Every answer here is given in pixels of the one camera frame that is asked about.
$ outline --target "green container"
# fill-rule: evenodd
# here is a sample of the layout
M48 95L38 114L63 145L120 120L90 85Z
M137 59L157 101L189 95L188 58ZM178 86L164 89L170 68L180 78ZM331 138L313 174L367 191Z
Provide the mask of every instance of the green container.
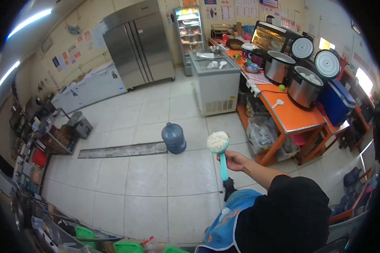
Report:
M116 253L143 253L142 245L137 242L115 242Z
M178 249L173 246L167 246L166 249L163 251L163 253L188 253L188 252L182 249Z
M75 230L76 230L77 238L96 238L96 236L94 235L94 232L85 227L76 226ZM82 242L82 244L90 246L93 249L96 249L95 242Z

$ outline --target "window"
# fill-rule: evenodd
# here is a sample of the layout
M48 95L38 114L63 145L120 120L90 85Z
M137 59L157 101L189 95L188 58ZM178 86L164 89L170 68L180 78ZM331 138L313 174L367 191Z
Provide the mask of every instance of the window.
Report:
M319 40L319 49L335 49L335 45L327 41L326 39L322 38Z
M365 93L370 97L370 92L373 88L373 83L370 81L370 78L365 74L365 72L358 68L356 72L356 77L359 79L359 85L365 91Z

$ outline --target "food warmer display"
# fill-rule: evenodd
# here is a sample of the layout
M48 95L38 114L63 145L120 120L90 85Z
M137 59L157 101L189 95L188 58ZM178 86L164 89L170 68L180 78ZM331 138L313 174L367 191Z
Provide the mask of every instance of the food warmer display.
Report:
M199 6L177 8L173 10L183 55L184 73L191 76L189 53L205 49L204 34Z
M258 45L266 51L277 51L283 53L287 45L302 36L287 28L274 26L272 24L258 21L251 43Z

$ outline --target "bowl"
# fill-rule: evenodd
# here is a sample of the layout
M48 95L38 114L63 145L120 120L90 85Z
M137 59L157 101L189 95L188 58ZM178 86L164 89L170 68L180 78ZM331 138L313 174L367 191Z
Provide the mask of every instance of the bowl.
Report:
M220 46L209 46L209 48L210 48L210 51L213 53L218 53L219 51L221 51Z
M259 65L255 64L255 63L245 62L245 63L243 64L243 66L245 67L245 71L246 71L246 72L249 72L249 73L252 73L252 74L256 74L256 73L258 73L259 70L260 70ZM253 67L255 67L255 68L259 68L259 69L251 69L251 68L249 68L249 66L253 66Z

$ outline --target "person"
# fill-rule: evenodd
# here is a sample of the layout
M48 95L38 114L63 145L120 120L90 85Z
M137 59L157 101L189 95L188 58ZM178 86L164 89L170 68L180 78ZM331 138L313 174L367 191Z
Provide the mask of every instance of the person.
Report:
M331 210L329 198L311 179L291 177L226 150L228 169L246 173L267 190L236 190L223 182L225 207L205 232L205 252L314 252L326 245Z

